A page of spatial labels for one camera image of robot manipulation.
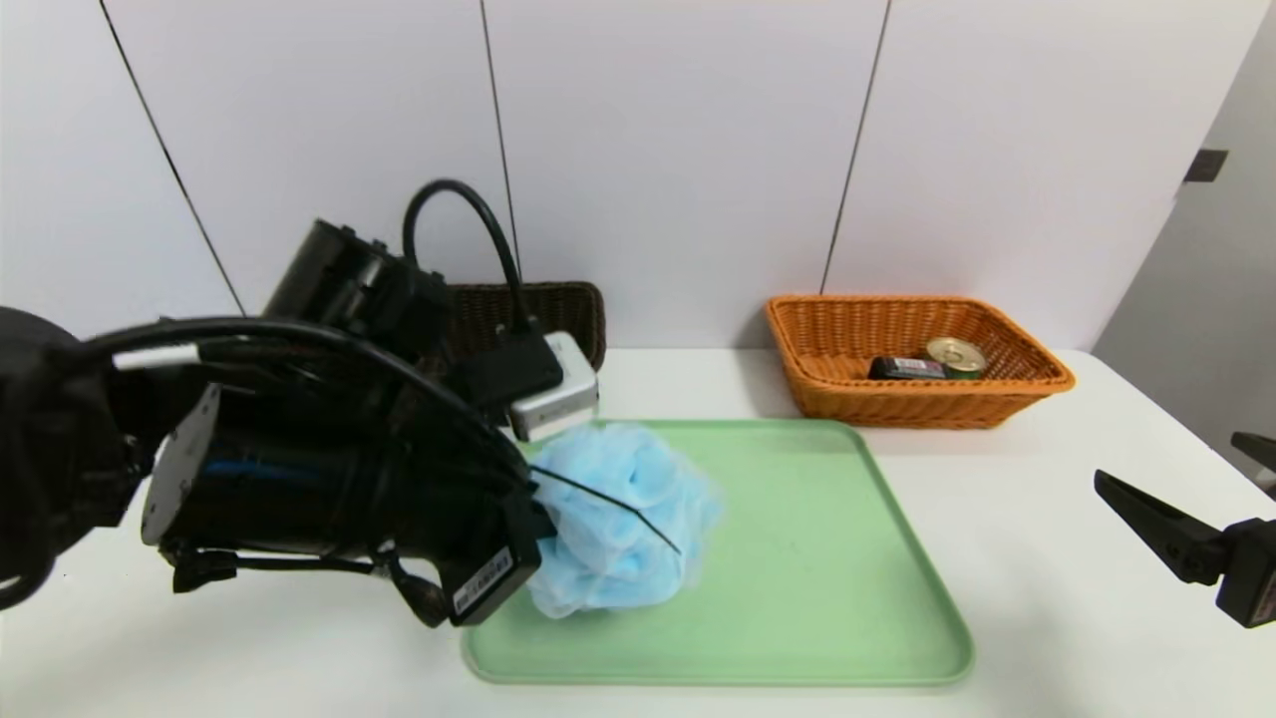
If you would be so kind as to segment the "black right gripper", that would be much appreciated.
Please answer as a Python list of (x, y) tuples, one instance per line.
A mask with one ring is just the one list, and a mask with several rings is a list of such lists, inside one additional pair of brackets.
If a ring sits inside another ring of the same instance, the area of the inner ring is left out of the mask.
[[(1230, 444), (1276, 472), (1273, 437), (1234, 432)], [(1215, 604), (1233, 621), (1247, 630), (1273, 622), (1273, 519), (1243, 520), (1222, 532), (1104, 471), (1094, 473), (1094, 490), (1180, 582), (1213, 585), (1221, 576)]]

